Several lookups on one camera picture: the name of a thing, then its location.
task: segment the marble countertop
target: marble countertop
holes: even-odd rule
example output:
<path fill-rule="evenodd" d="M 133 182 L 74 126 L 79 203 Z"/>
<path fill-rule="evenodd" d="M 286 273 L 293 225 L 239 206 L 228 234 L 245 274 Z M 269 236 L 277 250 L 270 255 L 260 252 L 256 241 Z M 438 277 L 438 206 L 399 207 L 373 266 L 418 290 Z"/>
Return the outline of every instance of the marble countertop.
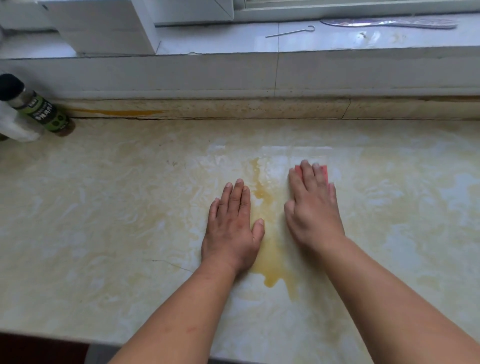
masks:
<path fill-rule="evenodd" d="M 242 177 L 266 236 L 212 355 L 371 363 L 283 221 L 287 171 L 328 164 L 347 235 L 480 340 L 480 123 L 79 120 L 0 143 L 0 330 L 122 344 L 199 264 L 207 210 Z"/>

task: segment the green label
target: green label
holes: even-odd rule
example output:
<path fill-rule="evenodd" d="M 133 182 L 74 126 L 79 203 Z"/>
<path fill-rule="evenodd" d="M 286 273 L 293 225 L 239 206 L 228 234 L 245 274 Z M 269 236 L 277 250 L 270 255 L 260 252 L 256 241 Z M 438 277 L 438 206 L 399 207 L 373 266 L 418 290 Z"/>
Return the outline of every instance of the green label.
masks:
<path fill-rule="evenodd" d="M 34 98 L 27 105 L 16 108 L 19 112 L 28 115 L 42 124 L 49 132 L 57 133 L 70 122 L 67 115 L 59 111 L 50 102 L 34 92 Z"/>

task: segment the metal hook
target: metal hook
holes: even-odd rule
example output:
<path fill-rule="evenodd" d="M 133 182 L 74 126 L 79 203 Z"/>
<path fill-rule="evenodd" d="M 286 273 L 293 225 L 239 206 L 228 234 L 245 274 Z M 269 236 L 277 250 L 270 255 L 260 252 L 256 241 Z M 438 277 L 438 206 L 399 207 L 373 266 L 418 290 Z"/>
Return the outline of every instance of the metal hook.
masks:
<path fill-rule="evenodd" d="M 286 32 L 286 33 L 280 33 L 280 34 L 273 34 L 271 36 L 265 36 L 265 38 L 271 38 L 273 36 L 284 36 L 286 34 L 293 34 L 293 33 L 299 33 L 299 32 L 314 32 L 315 31 L 315 27 L 313 25 L 309 25 L 308 27 L 306 27 L 305 29 L 300 29 L 300 30 L 294 30 L 293 32 Z"/>

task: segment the person's right arm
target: person's right arm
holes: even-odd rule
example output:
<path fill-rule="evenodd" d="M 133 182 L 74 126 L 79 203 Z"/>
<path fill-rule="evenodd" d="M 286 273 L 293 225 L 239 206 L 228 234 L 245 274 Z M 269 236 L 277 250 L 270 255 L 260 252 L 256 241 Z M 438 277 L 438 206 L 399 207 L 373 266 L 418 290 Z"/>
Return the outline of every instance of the person's right arm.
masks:
<path fill-rule="evenodd" d="M 376 364 L 480 363 L 480 345 L 345 236 L 335 186 L 321 167 L 288 175 L 294 240 L 314 250 Z"/>

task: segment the dark red floor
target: dark red floor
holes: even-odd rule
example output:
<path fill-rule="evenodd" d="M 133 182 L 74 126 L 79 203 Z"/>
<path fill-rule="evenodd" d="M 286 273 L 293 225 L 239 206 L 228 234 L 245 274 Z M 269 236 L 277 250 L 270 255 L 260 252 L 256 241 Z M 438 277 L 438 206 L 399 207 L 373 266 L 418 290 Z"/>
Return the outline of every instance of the dark red floor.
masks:
<path fill-rule="evenodd" d="M 84 364 L 87 344 L 0 333 L 3 364 Z"/>

